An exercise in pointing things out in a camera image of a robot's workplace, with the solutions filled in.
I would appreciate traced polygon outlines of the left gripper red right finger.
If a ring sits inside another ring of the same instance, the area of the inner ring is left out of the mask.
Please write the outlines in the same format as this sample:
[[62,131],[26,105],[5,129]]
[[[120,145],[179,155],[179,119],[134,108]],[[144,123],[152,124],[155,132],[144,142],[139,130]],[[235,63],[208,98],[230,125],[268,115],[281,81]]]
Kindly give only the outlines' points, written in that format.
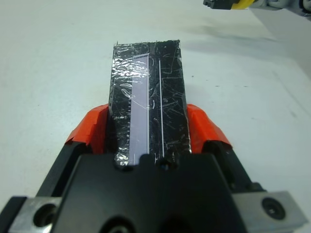
[[192,152],[215,157],[232,193],[264,192],[260,183],[251,181],[233,146],[207,114],[194,104],[187,105],[187,112]]

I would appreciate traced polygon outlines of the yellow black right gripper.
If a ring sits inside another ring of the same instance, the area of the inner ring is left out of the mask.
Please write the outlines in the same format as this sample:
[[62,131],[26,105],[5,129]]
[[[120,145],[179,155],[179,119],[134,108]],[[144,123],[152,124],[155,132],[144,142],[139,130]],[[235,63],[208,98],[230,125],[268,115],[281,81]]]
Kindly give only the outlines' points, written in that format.
[[243,10],[254,3],[254,0],[203,0],[203,5],[217,10]]

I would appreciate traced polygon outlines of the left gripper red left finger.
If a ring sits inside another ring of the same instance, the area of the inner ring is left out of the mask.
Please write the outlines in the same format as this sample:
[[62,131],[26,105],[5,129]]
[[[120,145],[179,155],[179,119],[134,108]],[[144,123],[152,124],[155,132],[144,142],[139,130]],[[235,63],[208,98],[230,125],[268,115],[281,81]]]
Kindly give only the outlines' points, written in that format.
[[64,146],[43,181],[37,197],[60,197],[82,154],[103,154],[108,105],[100,105],[87,112],[69,134]]

